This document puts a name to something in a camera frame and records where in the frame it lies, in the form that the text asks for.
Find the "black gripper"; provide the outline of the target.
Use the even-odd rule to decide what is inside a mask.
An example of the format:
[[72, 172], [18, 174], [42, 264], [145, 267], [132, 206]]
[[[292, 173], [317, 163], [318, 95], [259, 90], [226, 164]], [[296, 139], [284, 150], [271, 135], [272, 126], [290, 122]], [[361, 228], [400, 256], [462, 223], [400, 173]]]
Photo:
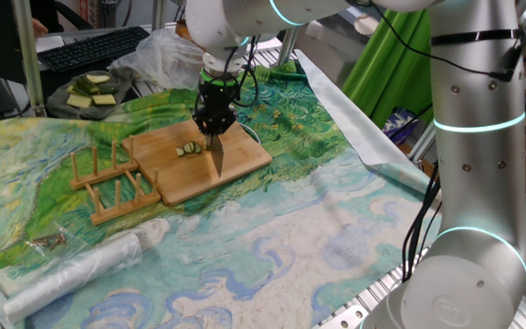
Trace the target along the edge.
[[[198, 97], [192, 118], [203, 135], [221, 135], [237, 120], [236, 111], [226, 111], [234, 98], [236, 84], [216, 84], [205, 82], [198, 86]], [[209, 112], [219, 112], [216, 125]]]

